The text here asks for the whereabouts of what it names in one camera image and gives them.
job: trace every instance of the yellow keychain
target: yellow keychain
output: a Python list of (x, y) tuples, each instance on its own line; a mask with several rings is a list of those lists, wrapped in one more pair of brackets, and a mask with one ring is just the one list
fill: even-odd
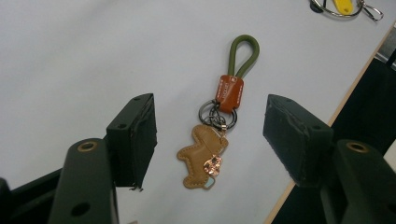
[(333, 0), (338, 12), (342, 15), (350, 15), (353, 11), (353, 5), (350, 0)]

